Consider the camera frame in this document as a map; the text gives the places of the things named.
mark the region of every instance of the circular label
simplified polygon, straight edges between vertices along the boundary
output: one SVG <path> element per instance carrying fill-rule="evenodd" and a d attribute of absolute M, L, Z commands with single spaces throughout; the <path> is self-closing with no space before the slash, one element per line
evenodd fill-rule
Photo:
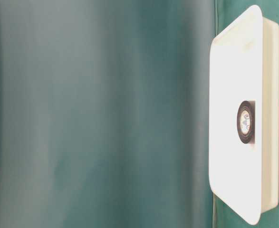
<path fill-rule="evenodd" d="M 241 113 L 240 127 L 243 134 L 247 134 L 250 129 L 250 116 L 247 110 L 243 110 Z"/>

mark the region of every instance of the curtain fold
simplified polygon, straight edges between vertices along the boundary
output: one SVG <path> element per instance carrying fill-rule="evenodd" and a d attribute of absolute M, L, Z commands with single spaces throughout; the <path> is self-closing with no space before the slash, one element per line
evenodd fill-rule
<path fill-rule="evenodd" d="M 0 0 L 0 228 L 207 228 L 212 0 Z"/>

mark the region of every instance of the electrical tape roll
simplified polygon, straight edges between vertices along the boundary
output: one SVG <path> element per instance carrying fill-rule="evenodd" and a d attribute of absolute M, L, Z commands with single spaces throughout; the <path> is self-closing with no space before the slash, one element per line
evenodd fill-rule
<path fill-rule="evenodd" d="M 243 101 L 237 115 L 237 129 L 240 140 L 249 143 L 254 137 L 255 107 L 252 101 Z"/>

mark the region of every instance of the black roll of tape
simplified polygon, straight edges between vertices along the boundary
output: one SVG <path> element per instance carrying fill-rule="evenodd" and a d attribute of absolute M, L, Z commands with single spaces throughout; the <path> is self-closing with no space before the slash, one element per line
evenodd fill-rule
<path fill-rule="evenodd" d="M 254 136 L 254 108 L 254 102 L 243 101 L 238 110 L 236 124 L 243 143 L 249 143 Z"/>

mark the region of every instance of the tape roll center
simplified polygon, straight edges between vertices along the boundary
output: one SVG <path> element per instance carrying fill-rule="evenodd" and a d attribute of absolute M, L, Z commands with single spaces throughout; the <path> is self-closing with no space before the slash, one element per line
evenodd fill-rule
<path fill-rule="evenodd" d="M 250 129 L 250 115 L 248 111 L 243 110 L 240 118 L 240 127 L 243 134 L 247 134 Z"/>

